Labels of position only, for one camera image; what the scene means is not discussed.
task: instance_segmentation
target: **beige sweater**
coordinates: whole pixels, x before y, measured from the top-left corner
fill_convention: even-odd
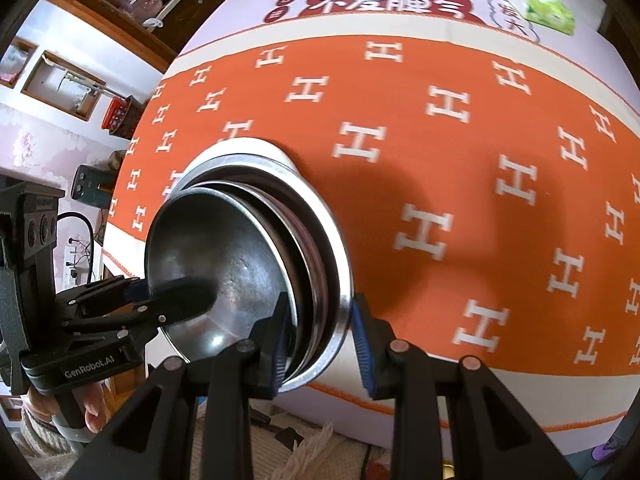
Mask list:
[[[252,426],[251,442],[256,480],[384,480],[388,453],[373,447],[363,465],[367,445],[283,412],[270,402],[252,400],[252,407],[271,418],[270,426]],[[198,407],[191,454],[191,480],[198,480],[206,403]],[[20,433],[14,440],[43,480],[62,480],[77,456],[49,424],[22,410]]]

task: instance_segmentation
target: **metal bowl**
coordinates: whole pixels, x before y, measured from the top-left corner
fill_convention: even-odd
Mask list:
[[[279,234],[247,202],[220,190],[172,193],[149,230],[145,273],[152,293],[184,276],[206,280],[217,293],[206,314],[163,328],[189,361],[247,338],[255,321],[273,313],[282,291],[298,326],[300,286]]]
[[[286,379],[279,391],[288,392],[303,386],[318,377],[335,358],[351,318],[353,279],[338,226],[322,198],[301,176],[263,156],[240,153],[203,162],[180,179],[170,198],[207,180],[242,182],[273,196],[308,229],[318,248],[328,289],[326,325],[310,363]]]
[[[298,277],[303,290],[303,308],[298,309],[298,323],[302,327],[302,341],[308,341],[308,344],[305,344],[306,349],[298,366],[290,369],[289,375],[298,373],[309,364],[318,348],[328,311],[326,275],[311,234],[287,206],[257,187],[225,180],[210,180],[201,182],[198,186],[226,191],[246,200],[264,215],[274,229],[282,230],[282,240],[289,248],[289,256],[294,265],[299,269]]]

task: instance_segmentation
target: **human hand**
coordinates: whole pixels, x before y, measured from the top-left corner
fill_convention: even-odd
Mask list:
[[[45,396],[33,386],[22,396],[22,402],[31,415],[43,422],[51,422],[51,417],[60,410],[53,396]],[[84,423],[89,431],[98,433],[107,423],[107,409],[100,383],[91,383],[84,387],[82,403],[85,409]]]

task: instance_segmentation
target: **finger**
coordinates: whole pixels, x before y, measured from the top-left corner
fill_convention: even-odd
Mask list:
[[[89,410],[84,412],[84,423],[86,424],[87,428],[89,428],[89,431],[98,433],[107,423],[106,407],[103,405],[102,408],[98,411],[98,415],[91,414]]]
[[[98,416],[100,410],[104,409],[104,394],[99,383],[91,383],[85,387],[82,402],[87,412]]]
[[[51,415],[55,415],[60,410],[58,402],[53,396],[44,396],[33,386],[29,387],[27,400],[27,406],[31,408],[34,415],[51,417]]]

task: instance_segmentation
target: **window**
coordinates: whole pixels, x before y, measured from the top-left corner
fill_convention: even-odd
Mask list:
[[[0,84],[14,88],[35,50],[31,41],[15,38],[0,60]]]
[[[88,121],[104,81],[68,61],[44,51],[22,93]]]

